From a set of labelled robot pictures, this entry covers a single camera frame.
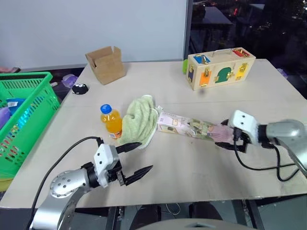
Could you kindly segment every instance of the bottle label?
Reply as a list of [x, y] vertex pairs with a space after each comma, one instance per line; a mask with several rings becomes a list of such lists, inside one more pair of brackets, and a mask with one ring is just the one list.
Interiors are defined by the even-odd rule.
[[118, 133], [109, 133], [112, 138], [119, 138], [121, 136], [121, 131]]

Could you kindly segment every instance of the plastic bottle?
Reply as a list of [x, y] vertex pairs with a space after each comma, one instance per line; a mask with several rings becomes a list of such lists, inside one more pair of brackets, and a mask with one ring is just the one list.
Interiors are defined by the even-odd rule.
[[100, 119], [106, 124], [106, 129], [110, 137], [117, 139], [121, 136], [122, 120], [119, 112], [111, 108], [109, 104], [104, 104], [100, 107], [102, 112]]

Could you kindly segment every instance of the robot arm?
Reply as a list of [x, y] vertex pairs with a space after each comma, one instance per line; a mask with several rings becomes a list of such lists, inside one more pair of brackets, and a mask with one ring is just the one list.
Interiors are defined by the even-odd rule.
[[69, 229], [76, 205], [84, 194], [98, 186], [106, 188], [115, 180], [122, 186], [141, 179], [152, 165], [126, 178], [118, 157], [119, 153], [130, 151], [140, 145], [138, 142], [119, 147], [101, 144], [94, 155], [94, 164], [89, 162], [80, 169], [65, 171], [56, 176], [51, 182], [45, 201], [34, 216], [30, 229]]
[[294, 163], [307, 176], [307, 133], [301, 122], [284, 120], [260, 125], [253, 116], [236, 110], [228, 125], [242, 130], [251, 144], [272, 143], [283, 146]]

